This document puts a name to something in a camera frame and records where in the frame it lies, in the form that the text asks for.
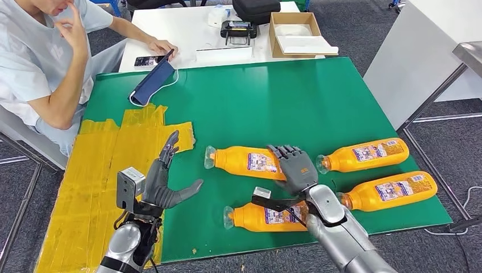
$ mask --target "man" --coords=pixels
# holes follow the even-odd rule
[[[110,28],[159,55],[177,47],[89,0],[1,0],[0,105],[69,156],[96,74],[112,72],[125,41],[91,57],[86,33]]]

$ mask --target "man's left hand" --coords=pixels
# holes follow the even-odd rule
[[[169,61],[172,60],[172,58],[176,57],[177,54],[177,47],[167,40],[157,40],[157,39],[152,39],[149,41],[147,44],[147,47],[156,52],[159,55],[166,55],[171,49],[174,49],[174,52],[169,57]]]

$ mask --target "green mat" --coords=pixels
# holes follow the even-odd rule
[[[136,108],[127,97],[145,74],[99,75],[84,118],[112,118],[120,125],[124,110]],[[339,147],[397,136],[352,62],[342,57],[183,69],[178,83],[159,91],[152,102],[169,107],[167,124],[193,122],[195,147],[174,157],[171,188],[181,189],[197,178],[205,180],[198,195],[165,212],[163,262],[313,241],[306,232],[224,229],[223,208],[249,202],[255,186],[270,189],[273,198],[287,195],[270,180],[204,169],[206,146],[292,144],[315,159]],[[414,170],[418,167],[410,157],[396,166],[332,172],[319,180],[336,191],[349,191],[365,181]],[[353,214],[370,234],[451,222],[437,197]]]

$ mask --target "silver robotic arm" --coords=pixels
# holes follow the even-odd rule
[[[309,207],[306,227],[340,272],[396,273],[377,253],[367,231],[340,204],[331,189],[318,185],[317,171],[304,151],[291,146],[269,145],[268,148],[278,157],[287,178],[277,184],[299,197],[297,201],[306,201]]]
[[[115,232],[96,272],[142,272],[146,263],[152,261],[163,210],[176,206],[199,191],[203,183],[201,179],[181,191],[173,191],[167,186],[172,157],[178,150],[174,146],[178,135],[178,131],[170,135],[159,158],[152,162],[147,178],[133,167],[117,174],[117,207],[124,212],[114,223]],[[137,201],[136,196],[140,194],[142,199]]]

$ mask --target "plastic bottle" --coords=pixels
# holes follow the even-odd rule
[[[215,166],[233,175],[286,180],[278,159],[268,149],[232,146],[222,150],[207,146],[204,167]]]
[[[292,206],[291,210],[301,221],[306,222],[308,207],[304,201]],[[226,229],[238,226],[254,232],[306,231],[304,225],[286,210],[277,212],[253,203],[235,209],[225,207],[224,222]]]
[[[372,212],[419,202],[436,193],[435,180],[426,172],[415,171],[361,183],[350,192],[337,195],[350,210]]]
[[[343,147],[333,154],[318,155],[320,173],[352,172],[402,163],[409,156],[408,146],[400,138],[387,138]]]

